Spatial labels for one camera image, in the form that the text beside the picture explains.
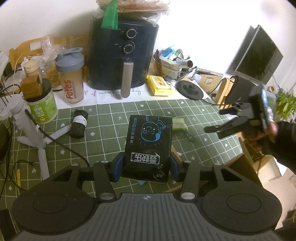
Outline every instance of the beige bottle cap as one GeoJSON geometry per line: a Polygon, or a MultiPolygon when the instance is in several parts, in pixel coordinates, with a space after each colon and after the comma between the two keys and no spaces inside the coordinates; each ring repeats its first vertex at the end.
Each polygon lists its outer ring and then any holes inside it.
{"type": "Polygon", "coordinates": [[[26,74],[32,73],[38,68],[39,68],[39,61],[36,58],[24,63],[24,70],[26,74]]]}

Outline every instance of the black box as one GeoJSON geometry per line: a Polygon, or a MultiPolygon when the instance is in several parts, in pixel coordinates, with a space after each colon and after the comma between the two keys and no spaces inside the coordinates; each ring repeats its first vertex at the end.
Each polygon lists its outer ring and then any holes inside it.
{"type": "Polygon", "coordinates": [[[131,115],[123,160],[123,177],[168,181],[173,120],[166,116],[131,115]]]}

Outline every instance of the air fryer handle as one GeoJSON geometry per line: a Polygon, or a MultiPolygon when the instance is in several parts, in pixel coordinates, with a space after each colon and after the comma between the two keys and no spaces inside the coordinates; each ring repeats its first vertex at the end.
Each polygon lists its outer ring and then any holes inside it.
{"type": "Polygon", "coordinates": [[[133,61],[130,58],[123,59],[123,72],[121,84],[121,96],[129,97],[131,93],[131,80],[133,77],[133,61]]]}

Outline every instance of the white tripod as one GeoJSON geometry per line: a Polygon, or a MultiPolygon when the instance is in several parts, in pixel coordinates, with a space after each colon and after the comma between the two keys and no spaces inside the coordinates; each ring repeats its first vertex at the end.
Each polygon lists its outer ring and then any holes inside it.
{"type": "MultiPolygon", "coordinates": [[[[48,137],[43,139],[43,135],[38,130],[38,127],[36,127],[33,121],[26,115],[25,109],[30,111],[30,108],[24,101],[22,94],[13,94],[11,97],[7,97],[9,102],[5,102],[6,105],[2,103],[0,106],[0,120],[5,120],[11,115],[14,125],[16,125],[18,129],[22,130],[26,135],[26,137],[18,137],[17,141],[25,145],[38,148],[41,177],[42,180],[45,180],[49,177],[45,146],[46,144],[51,143],[52,140],[48,137]]],[[[71,125],[65,126],[50,136],[55,140],[70,131],[70,128],[71,125]]]]}

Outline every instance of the air fryer knob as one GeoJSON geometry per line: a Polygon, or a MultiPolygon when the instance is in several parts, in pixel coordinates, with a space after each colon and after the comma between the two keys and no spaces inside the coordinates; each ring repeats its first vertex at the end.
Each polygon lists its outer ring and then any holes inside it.
{"type": "Polygon", "coordinates": [[[131,52],[133,52],[133,49],[134,49],[134,46],[130,43],[128,44],[125,44],[122,48],[123,52],[126,53],[126,54],[129,54],[131,52]]]}
{"type": "Polygon", "coordinates": [[[137,31],[135,29],[133,29],[133,28],[127,30],[127,32],[126,32],[126,36],[129,39],[133,39],[136,35],[137,35],[137,31]]]}

